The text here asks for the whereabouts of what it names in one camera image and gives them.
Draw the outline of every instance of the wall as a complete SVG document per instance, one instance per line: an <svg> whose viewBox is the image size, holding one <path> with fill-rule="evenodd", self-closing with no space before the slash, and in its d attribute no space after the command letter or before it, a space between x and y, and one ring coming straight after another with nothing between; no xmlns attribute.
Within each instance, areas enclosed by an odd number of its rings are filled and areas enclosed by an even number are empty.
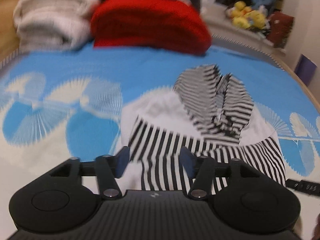
<svg viewBox="0 0 320 240"><path fill-rule="evenodd" d="M308 86L320 102L320 0L284 0L283 13L295 17L295 25L282 60L292 69L304 54L317 66Z"/></svg>

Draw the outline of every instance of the ribbed black surface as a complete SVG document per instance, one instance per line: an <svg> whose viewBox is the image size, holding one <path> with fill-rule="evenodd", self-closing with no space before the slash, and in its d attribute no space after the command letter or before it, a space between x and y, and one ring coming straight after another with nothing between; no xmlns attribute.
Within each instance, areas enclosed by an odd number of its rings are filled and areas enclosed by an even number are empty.
<svg viewBox="0 0 320 240"><path fill-rule="evenodd" d="M86 224L69 232L37 235L23 230L10 240L298 240L290 231L272 236L238 232L219 221L207 203L181 191L128 191L105 201Z"/></svg>

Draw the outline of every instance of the wooden floor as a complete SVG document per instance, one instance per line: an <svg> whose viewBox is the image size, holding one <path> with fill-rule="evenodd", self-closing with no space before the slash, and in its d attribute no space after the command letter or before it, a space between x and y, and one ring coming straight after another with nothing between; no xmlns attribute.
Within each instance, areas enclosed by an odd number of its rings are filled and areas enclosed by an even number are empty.
<svg viewBox="0 0 320 240"><path fill-rule="evenodd" d="M19 46L12 13L18 0L0 0L0 62Z"/></svg>

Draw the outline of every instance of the metal screw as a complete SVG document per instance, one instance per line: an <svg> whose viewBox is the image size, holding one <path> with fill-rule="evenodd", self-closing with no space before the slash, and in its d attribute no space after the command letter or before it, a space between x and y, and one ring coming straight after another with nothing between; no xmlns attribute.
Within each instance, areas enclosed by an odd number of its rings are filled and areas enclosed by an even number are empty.
<svg viewBox="0 0 320 240"><path fill-rule="evenodd" d="M106 196L106 197L116 197L119 195L119 191L114 189L114 188L109 188L109 189L106 189L103 194Z"/></svg>
<svg viewBox="0 0 320 240"><path fill-rule="evenodd" d="M191 192L191 195L193 197L197 197L197 198L203 198L207 195L207 193L202 190L202 189L194 189L192 192Z"/></svg>

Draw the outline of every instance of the circular cover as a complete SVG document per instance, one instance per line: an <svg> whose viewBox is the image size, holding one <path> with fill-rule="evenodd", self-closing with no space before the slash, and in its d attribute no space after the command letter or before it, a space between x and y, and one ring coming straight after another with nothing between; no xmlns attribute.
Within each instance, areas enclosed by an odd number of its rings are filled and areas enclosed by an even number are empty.
<svg viewBox="0 0 320 240"><path fill-rule="evenodd" d="M82 185L27 185L9 203L15 224L27 231L57 233L84 223L96 210L97 198Z"/></svg>
<svg viewBox="0 0 320 240"><path fill-rule="evenodd" d="M224 188L213 198L213 208L232 228L256 234L288 229L300 214L300 202L291 191L260 178L246 178Z"/></svg>

